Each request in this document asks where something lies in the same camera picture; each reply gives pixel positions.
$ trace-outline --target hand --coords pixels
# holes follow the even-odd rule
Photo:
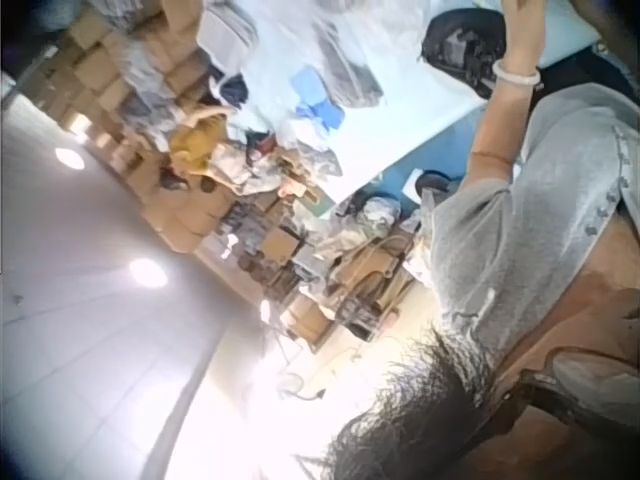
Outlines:
[[[502,0],[507,25],[507,53],[502,68],[517,75],[533,75],[544,53],[546,0]]]

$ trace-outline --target shirt sleeve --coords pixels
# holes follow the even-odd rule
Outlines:
[[[485,179],[463,188],[433,212],[431,269],[445,311],[473,309],[475,287],[500,269],[513,225],[510,184]]]

